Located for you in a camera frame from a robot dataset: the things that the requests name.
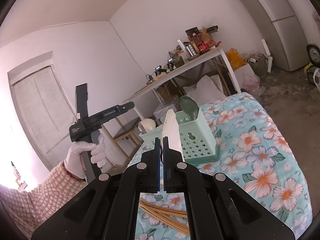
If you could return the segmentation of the pink checkered left forearm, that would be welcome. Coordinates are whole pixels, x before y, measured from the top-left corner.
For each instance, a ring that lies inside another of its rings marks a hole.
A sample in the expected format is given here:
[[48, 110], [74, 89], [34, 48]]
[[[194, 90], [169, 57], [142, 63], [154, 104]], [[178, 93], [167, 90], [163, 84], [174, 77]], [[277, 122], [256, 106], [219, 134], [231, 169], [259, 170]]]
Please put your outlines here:
[[30, 192], [19, 192], [1, 186], [1, 204], [9, 222], [26, 239], [31, 239], [34, 230], [56, 213], [86, 186], [66, 170], [63, 163], [53, 168], [48, 177]]

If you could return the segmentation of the white gloved left hand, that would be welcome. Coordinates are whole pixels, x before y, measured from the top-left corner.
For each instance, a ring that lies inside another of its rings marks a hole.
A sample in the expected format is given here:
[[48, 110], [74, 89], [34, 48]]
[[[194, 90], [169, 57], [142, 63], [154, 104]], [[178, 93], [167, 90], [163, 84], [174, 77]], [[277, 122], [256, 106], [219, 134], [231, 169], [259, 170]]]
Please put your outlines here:
[[66, 170], [79, 179], [85, 179], [86, 175], [81, 163], [80, 154], [89, 151], [91, 151], [91, 163], [97, 164], [97, 167], [102, 168], [106, 164], [104, 139], [104, 135], [100, 133], [98, 144], [85, 141], [79, 141], [73, 144], [64, 161]]

